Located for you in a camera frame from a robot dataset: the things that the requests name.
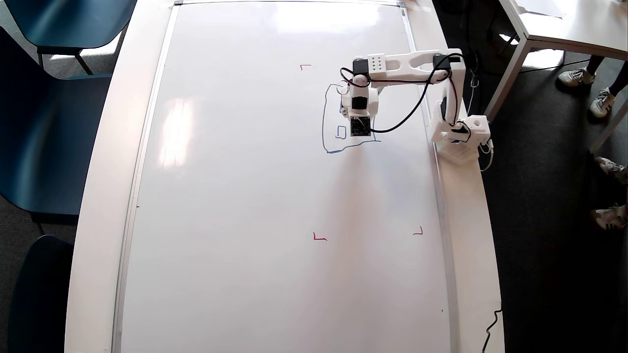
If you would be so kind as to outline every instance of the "whiteboard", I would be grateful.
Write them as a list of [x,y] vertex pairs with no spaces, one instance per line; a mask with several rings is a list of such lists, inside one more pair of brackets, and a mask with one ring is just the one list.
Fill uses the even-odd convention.
[[[129,216],[121,351],[449,352],[424,117],[343,138],[334,86],[356,55],[410,50],[401,9],[175,8]],[[375,127],[418,93],[384,89]]]

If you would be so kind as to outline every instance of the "floor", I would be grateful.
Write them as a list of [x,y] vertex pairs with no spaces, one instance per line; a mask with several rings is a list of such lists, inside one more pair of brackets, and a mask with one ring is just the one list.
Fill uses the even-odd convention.
[[[480,86],[473,94],[472,114],[484,111],[514,51],[510,46],[497,54],[514,32],[503,11],[487,40],[496,2],[472,1],[466,31],[465,14],[459,13],[462,1],[435,0],[449,47],[462,48],[465,54],[471,53],[471,47],[479,54]],[[2,0],[0,25],[36,59],[35,48],[21,36]],[[113,71],[122,39],[123,35],[106,47],[83,52],[95,73]],[[555,66],[561,58],[559,51],[534,52],[523,70]],[[565,61],[586,58],[567,53]],[[621,65],[606,59],[593,87],[575,92],[555,85],[566,68],[520,73],[491,125],[495,158],[484,173],[484,187],[508,353],[627,350],[626,233],[598,230],[588,220],[590,209],[626,200],[625,188],[605,178],[587,154],[587,146],[605,126],[605,121],[587,116],[588,104],[613,81]],[[45,56],[44,67],[58,78],[84,74],[72,57]],[[617,102],[626,96],[624,89]],[[626,131],[624,120],[599,153],[627,164]],[[73,242],[75,227],[43,227],[46,233]],[[13,285],[28,246],[38,236],[29,215],[0,197],[0,353],[6,351]]]
[[[19,32],[3,0],[0,0],[0,26],[29,53],[33,60],[37,61],[35,46]],[[81,57],[95,74],[112,73],[123,39],[124,31],[102,48],[84,50]],[[46,71],[58,79],[85,75],[85,71],[74,57],[44,55],[43,59]],[[53,224],[43,224],[42,227],[47,234],[54,234],[74,243],[76,227]],[[29,214],[0,196],[0,353],[6,352],[7,349],[6,333],[13,286],[28,248],[39,236],[40,232],[32,223]]]

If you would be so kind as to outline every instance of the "white cable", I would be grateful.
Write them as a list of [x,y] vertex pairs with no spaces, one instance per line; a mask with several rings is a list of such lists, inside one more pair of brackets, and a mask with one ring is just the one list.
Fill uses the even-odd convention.
[[473,93],[475,92],[475,88],[480,85],[480,79],[475,76],[473,71],[471,71],[471,82],[469,82],[469,86],[471,87],[471,99],[469,99],[469,105],[467,107],[467,115],[469,115],[469,110],[471,110],[471,104],[473,103]]
[[471,88],[471,99],[469,99],[469,105],[467,107],[467,115],[469,115],[469,109],[471,109],[471,103],[473,103],[473,93],[475,92],[475,87]]
[[[493,139],[490,139],[489,142],[486,144],[489,147],[489,152],[490,152],[490,159],[489,159],[489,165],[486,166],[486,168],[480,170],[480,171],[487,171],[491,164],[493,164],[493,156],[494,156],[494,152],[493,152]],[[480,149],[482,150],[483,153],[487,153],[484,152],[484,149],[482,148],[482,145],[480,145]]]

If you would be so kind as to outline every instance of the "blue marker drawing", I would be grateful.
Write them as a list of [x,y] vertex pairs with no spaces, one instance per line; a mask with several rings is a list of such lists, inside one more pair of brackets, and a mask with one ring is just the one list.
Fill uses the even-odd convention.
[[[334,136],[333,139],[331,139],[331,135],[333,134],[333,132],[332,132],[333,130],[327,129],[327,131],[328,131],[328,139],[330,139],[328,141],[328,143],[332,143],[335,140],[335,141],[338,141],[338,142],[340,142],[340,141],[347,141],[347,142],[351,141],[351,142],[354,142],[354,144],[345,145],[345,146],[342,146],[342,148],[336,148],[336,149],[328,149],[327,148],[327,146],[325,145],[325,113],[327,112],[327,102],[328,102],[329,89],[332,88],[332,86],[337,86],[337,84],[330,84],[327,87],[327,90],[325,91],[325,105],[323,106],[323,119],[322,119],[322,123],[321,123],[321,137],[322,137],[322,141],[323,141],[323,149],[325,149],[325,151],[327,153],[332,154],[332,153],[342,152],[345,149],[350,148],[350,147],[358,147],[361,144],[364,144],[364,143],[367,143],[367,142],[381,142],[381,140],[377,139],[375,133],[372,133],[371,134],[372,136],[352,136],[352,138],[350,140],[346,140],[346,138],[347,138],[347,127],[343,126],[343,125],[337,125],[336,135]],[[338,112],[338,114],[339,114],[338,117],[342,119],[342,120],[339,120],[339,121],[342,121],[342,122],[346,123],[347,122],[347,118],[345,118],[340,113],[340,111]],[[341,137],[341,136],[343,136],[341,134],[341,128],[344,128],[344,138]]]
[[336,138],[337,139],[345,139],[347,138],[347,127],[343,125],[338,125],[338,129],[336,130]]

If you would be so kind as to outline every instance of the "whiteboard frame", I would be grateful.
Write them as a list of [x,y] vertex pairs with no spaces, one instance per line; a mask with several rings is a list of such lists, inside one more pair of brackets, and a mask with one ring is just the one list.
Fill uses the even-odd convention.
[[118,282],[116,288],[116,304],[114,307],[114,326],[111,342],[112,352],[122,351],[122,315],[124,314],[124,294],[126,292],[126,278],[129,269],[129,255],[131,253],[131,241],[133,239],[133,225],[135,224],[135,210],[138,206],[139,185],[142,179],[142,170],[144,168],[144,157],[148,147],[148,138],[150,135],[151,125],[157,96],[161,85],[161,77],[163,69],[166,67],[166,58],[170,49],[172,34],[175,31],[176,18],[179,15],[179,6],[172,6],[168,26],[166,27],[166,35],[163,39],[163,46],[159,60],[157,61],[157,70],[151,88],[151,95],[148,99],[148,108],[146,117],[144,118],[144,127],[142,128],[142,136],[139,140],[138,158],[133,173],[133,184],[131,185],[131,198],[129,199],[129,208],[127,211],[126,224],[124,226],[124,235],[122,236],[122,248],[120,253],[120,265],[118,267]]
[[[129,199],[129,206],[127,210],[126,223],[124,227],[124,235],[122,237],[122,248],[120,255],[120,263],[118,269],[118,282],[116,288],[116,299],[114,307],[114,320],[113,320],[113,335],[112,335],[112,353],[120,353],[122,350],[122,316],[124,315],[124,295],[126,292],[126,280],[129,266],[129,256],[131,252],[131,241],[133,239],[133,225],[135,223],[135,213],[138,203],[139,188],[142,179],[142,171],[144,167],[144,158],[146,156],[146,150],[148,147],[148,140],[150,135],[151,126],[153,123],[153,116],[156,107],[157,98],[159,95],[161,79],[163,76],[163,70],[165,68],[168,51],[170,49],[170,43],[176,26],[176,19],[178,17],[179,8],[186,4],[203,4],[203,3],[258,3],[258,2],[292,2],[292,3],[354,3],[354,4],[375,4],[382,6],[397,6],[401,10],[401,17],[406,29],[406,37],[408,38],[408,45],[411,51],[416,51],[416,44],[414,42],[414,36],[410,26],[408,18],[408,10],[406,4],[402,1],[396,0],[175,0],[171,3],[171,13],[168,20],[168,26],[166,27],[166,34],[163,40],[163,46],[161,47],[160,57],[158,60],[157,69],[154,76],[153,86],[148,101],[148,109],[146,110],[146,117],[144,118],[144,126],[140,139],[138,157],[133,175],[133,184],[131,185],[131,197]],[[417,86],[419,90],[419,96],[423,93],[422,90],[427,89],[427,86]],[[423,115],[423,123],[425,126],[430,121],[430,108],[429,102],[424,100],[421,103],[421,113]],[[431,157],[431,169],[432,179],[434,182],[434,189],[436,193],[436,205],[438,209],[438,218],[441,231],[441,246],[443,248],[443,261],[445,266],[445,283],[447,284],[447,302],[449,309],[449,333],[450,333],[450,352],[460,352],[460,326],[458,322],[458,297],[456,290],[456,278],[455,268],[453,265],[453,249],[452,241],[449,230],[449,223],[447,222],[447,208],[445,207],[445,194],[443,188],[443,178],[441,174],[440,164],[436,156],[436,145],[431,143],[432,153]]]

